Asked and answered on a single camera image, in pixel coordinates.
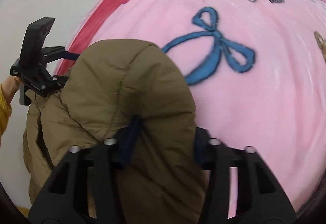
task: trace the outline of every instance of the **silver bolt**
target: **silver bolt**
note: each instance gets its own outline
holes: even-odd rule
[[[210,140],[208,141],[208,143],[209,143],[210,145],[218,146],[218,145],[221,145],[222,142],[221,142],[219,139],[210,139]]]
[[[81,149],[80,149],[80,147],[79,146],[71,146],[70,148],[69,148],[69,152],[72,152],[72,153],[77,153],[77,152],[79,152]]]
[[[255,147],[253,147],[253,146],[247,146],[247,147],[245,148],[245,151],[246,151],[247,153],[256,153],[256,152],[257,152],[257,149],[256,149]]]
[[[114,144],[117,144],[117,140],[116,139],[106,139],[104,141],[104,144],[105,145],[114,145]]]

